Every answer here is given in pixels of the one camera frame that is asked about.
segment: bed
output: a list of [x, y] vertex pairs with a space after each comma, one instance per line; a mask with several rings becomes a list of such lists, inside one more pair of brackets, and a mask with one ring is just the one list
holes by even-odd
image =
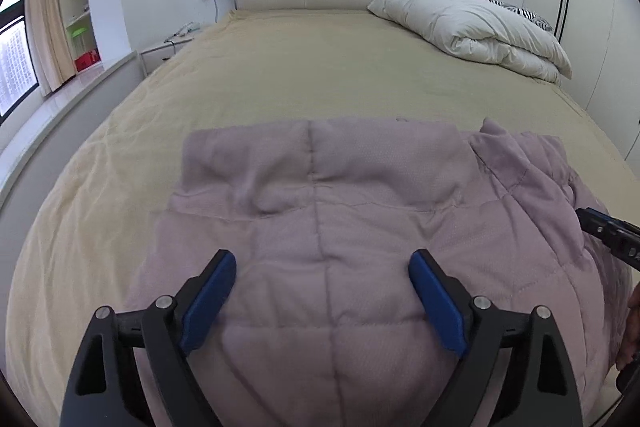
[[366, 12], [371, 0], [236, 0], [138, 87], [76, 152], [15, 269], [8, 380], [41, 427], [58, 424], [92, 312], [122, 309], [193, 130], [340, 116], [442, 120], [559, 136], [611, 214], [640, 222], [640, 189], [610, 140], [558, 86], [450, 57]]

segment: curtain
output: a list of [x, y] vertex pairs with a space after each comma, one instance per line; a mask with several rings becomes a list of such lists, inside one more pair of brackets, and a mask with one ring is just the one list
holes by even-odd
[[65, 27], [60, 15], [60, 0], [24, 0], [27, 38], [44, 95], [58, 89], [76, 74]]

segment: human hand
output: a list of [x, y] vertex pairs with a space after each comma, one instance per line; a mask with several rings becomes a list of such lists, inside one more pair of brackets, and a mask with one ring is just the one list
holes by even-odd
[[619, 371], [631, 362], [636, 351], [640, 350], [640, 283], [629, 297], [629, 314], [626, 318], [625, 334], [616, 357], [616, 367]]

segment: silver screw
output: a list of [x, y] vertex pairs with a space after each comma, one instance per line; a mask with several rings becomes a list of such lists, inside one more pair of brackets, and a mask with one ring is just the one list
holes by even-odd
[[541, 319], [548, 319], [551, 316], [551, 310], [546, 306], [538, 306], [536, 308], [536, 313]]
[[102, 308], [98, 308], [95, 311], [95, 318], [96, 319], [106, 319], [109, 316], [110, 313], [111, 313], [111, 310], [109, 309], [109, 307], [103, 306]]
[[484, 295], [479, 295], [474, 299], [474, 306], [481, 310], [487, 310], [491, 307], [491, 301]]
[[161, 310], [167, 309], [171, 304], [174, 303], [174, 298], [171, 295], [162, 295], [156, 299], [156, 308], [160, 308]]

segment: window sill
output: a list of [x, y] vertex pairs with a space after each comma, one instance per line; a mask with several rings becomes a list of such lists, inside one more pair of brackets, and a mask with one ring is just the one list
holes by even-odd
[[0, 209], [33, 153], [47, 135], [94, 87], [138, 54], [132, 52], [119, 60], [96, 64], [79, 73], [50, 95], [29, 117], [0, 153]]

